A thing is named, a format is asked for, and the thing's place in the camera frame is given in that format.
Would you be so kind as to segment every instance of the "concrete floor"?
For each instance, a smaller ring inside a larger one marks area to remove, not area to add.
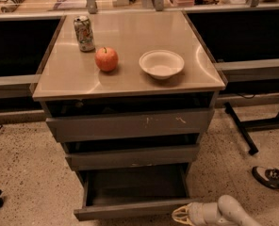
[[[274,117],[279,104],[236,107],[241,120]],[[258,183],[253,166],[279,167],[279,129],[250,133],[260,152],[248,146],[223,108],[201,141],[201,151],[188,178],[192,198],[216,201],[229,194],[262,225],[279,226],[279,192]],[[171,216],[79,222],[83,189],[44,122],[5,124],[0,130],[0,189],[5,204],[0,226],[136,226],[181,225]]]

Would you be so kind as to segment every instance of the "bowl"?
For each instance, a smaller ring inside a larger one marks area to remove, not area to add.
[[[184,69],[185,61],[172,51],[153,50],[140,57],[139,65],[155,79],[168,79]]]

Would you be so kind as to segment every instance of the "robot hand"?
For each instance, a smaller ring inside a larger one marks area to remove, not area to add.
[[[191,226],[209,224],[261,226],[244,211],[236,199],[229,195],[219,197],[218,202],[192,202],[182,206],[173,211],[172,218],[177,222]]]

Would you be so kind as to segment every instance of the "sneaker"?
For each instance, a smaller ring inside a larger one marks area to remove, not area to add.
[[[253,167],[252,174],[260,184],[279,190],[279,169]]]

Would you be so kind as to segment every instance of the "can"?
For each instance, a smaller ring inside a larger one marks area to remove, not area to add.
[[[74,30],[81,51],[88,52],[95,48],[91,21],[87,16],[74,18]]]

